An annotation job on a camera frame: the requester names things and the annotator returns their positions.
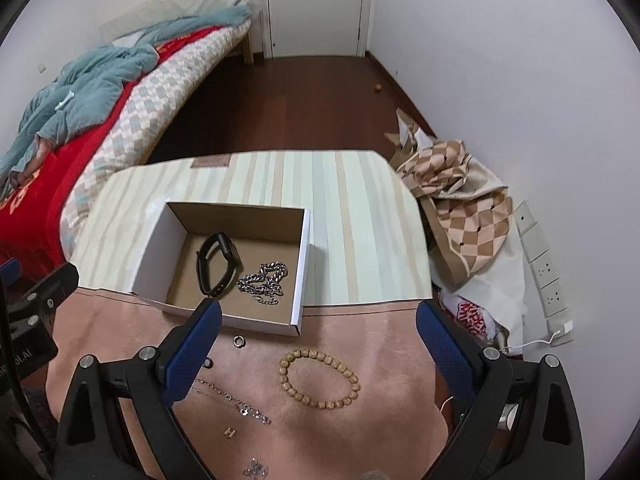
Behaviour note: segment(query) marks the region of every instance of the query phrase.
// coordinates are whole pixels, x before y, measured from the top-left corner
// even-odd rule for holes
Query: pink cloth
[[[434,405],[436,372],[415,329],[415,301],[365,306],[305,308],[303,335],[289,338],[223,329],[209,352],[211,370],[199,378],[261,410],[272,423],[242,416],[231,403],[196,383],[174,405],[185,433],[212,473],[222,480],[244,478],[252,458],[277,480],[358,480],[372,470],[391,480],[418,480],[447,439],[447,426]],[[158,345],[183,319],[142,304],[76,292],[59,309],[54,338],[60,347],[49,365],[47,396],[60,418],[78,360],[92,353],[102,362],[129,358]],[[246,338],[237,349],[232,339]],[[352,369],[360,396],[340,410],[317,410],[282,389],[278,362],[293,349],[315,348]],[[340,373],[317,360],[290,367],[295,388],[319,400],[350,392]],[[133,442],[146,472],[162,478],[135,417],[123,401]],[[229,439],[225,430],[236,430]]]

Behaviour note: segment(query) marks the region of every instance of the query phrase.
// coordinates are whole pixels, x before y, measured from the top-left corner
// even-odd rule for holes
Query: brown checkered fabric
[[[397,171],[416,198],[430,202],[422,205],[438,248],[449,267],[455,268],[455,281],[468,278],[493,259],[506,239],[513,213],[505,187],[481,196],[474,194],[475,189],[465,192],[470,160],[464,142],[451,140],[415,153]],[[449,193],[462,198],[446,198]]]

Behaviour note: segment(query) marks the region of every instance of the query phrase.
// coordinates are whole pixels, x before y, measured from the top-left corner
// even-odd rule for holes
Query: red bed sheet
[[[161,45],[157,48],[158,64],[219,28],[222,27],[209,27]],[[60,216],[66,199],[140,79],[124,85],[106,122],[49,153],[34,177],[0,203],[0,264],[17,258],[22,264],[22,275],[36,282],[65,262],[60,244]]]

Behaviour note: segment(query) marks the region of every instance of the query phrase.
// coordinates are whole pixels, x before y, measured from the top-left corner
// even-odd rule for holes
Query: bead bracelet
[[[297,391],[291,383],[289,382],[289,367],[299,358],[309,358],[316,359],[337,372],[344,375],[344,377],[351,383],[351,393],[344,397],[343,399],[337,400],[315,400],[311,397]],[[310,408],[317,408],[318,410],[333,410],[334,408],[342,408],[344,406],[349,406],[354,400],[358,398],[358,392],[360,391],[360,383],[358,382],[358,377],[354,374],[347,365],[338,361],[331,357],[330,355],[325,354],[324,352],[320,352],[318,350],[309,350],[305,348],[303,350],[293,350],[289,352],[284,358],[278,363],[278,373],[280,375],[280,384],[282,385],[282,389],[289,394],[289,397],[293,397],[297,402],[301,402],[305,406],[309,406]]]

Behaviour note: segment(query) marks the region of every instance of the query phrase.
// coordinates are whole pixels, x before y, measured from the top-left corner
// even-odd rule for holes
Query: box
[[[310,212],[305,209],[193,202],[169,202],[139,260],[131,294],[171,314],[188,316],[203,300],[196,273],[196,251],[213,233],[225,232],[236,245],[242,269],[235,279],[253,274],[260,264],[280,261],[288,275],[277,305],[260,304],[234,284],[215,298],[223,325],[280,335],[300,335]],[[209,263],[211,285],[226,271],[215,254]]]

